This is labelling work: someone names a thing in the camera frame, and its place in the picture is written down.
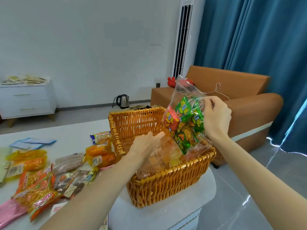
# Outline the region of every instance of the leather sofa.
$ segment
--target leather sofa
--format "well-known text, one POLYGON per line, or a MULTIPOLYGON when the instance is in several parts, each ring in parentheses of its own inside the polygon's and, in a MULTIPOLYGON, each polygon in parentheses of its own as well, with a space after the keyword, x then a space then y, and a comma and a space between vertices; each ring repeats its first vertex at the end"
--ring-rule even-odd
MULTIPOLYGON (((252 73, 242 73, 223 69, 190 66, 186 78, 208 96, 218 96, 232 110, 228 135, 247 152, 260 147, 265 141, 269 128, 283 106, 283 99, 275 93, 264 93, 270 77, 252 73)), ((167 107, 171 101, 173 88, 153 88, 151 105, 167 107)), ((215 167, 225 164, 217 150, 213 160, 215 167)))

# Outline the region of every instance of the pile of snacks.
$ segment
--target pile of snacks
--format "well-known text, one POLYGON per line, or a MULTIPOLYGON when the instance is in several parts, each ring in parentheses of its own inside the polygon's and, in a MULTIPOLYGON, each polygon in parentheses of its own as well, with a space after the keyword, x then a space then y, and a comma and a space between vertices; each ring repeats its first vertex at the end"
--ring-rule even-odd
MULTIPOLYGON (((25 213, 29 214, 30 221, 34 220, 59 199, 71 200, 95 179, 99 170, 117 162, 109 131, 91 135, 91 138, 93 146, 86 148, 85 153, 58 158, 50 166, 46 166, 47 151, 42 149, 18 150, 6 156, 10 166, 5 181, 19 178, 19 183, 11 199, 0 205, 0 213, 3 213, 0 229, 25 213)), ((42 143, 33 138, 28 140, 31 144, 42 143)))
POLYGON ((185 79, 176 82, 162 120, 169 132, 168 142, 161 142, 154 149, 149 160, 137 171, 139 179, 197 158, 211 148, 203 124, 205 96, 185 79))

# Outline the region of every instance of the white wall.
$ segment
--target white wall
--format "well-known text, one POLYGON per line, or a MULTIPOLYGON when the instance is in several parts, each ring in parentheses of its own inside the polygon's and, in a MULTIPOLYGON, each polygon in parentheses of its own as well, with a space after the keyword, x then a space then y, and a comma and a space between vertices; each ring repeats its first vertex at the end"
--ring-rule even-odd
POLYGON ((0 76, 53 80, 58 107, 150 99, 171 76, 180 0, 0 0, 0 76))

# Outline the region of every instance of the kettle handle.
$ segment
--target kettle handle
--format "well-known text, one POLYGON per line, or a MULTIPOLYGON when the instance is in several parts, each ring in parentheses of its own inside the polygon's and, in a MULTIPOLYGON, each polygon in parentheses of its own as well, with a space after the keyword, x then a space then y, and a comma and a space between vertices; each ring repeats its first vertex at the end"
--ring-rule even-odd
POLYGON ((122 96, 119 95, 119 96, 117 96, 117 98, 116 98, 116 104, 117 104, 118 106, 120 106, 121 102, 122 102, 122 96))

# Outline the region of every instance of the drawer handle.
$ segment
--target drawer handle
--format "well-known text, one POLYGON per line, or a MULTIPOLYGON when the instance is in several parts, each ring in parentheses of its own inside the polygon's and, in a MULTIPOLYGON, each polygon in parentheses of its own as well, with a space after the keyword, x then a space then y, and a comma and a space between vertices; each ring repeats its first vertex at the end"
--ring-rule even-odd
POLYGON ((24 108, 24 109, 19 109, 19 110, 32 110, 32 109, 35 109, 35 108, 24 108))

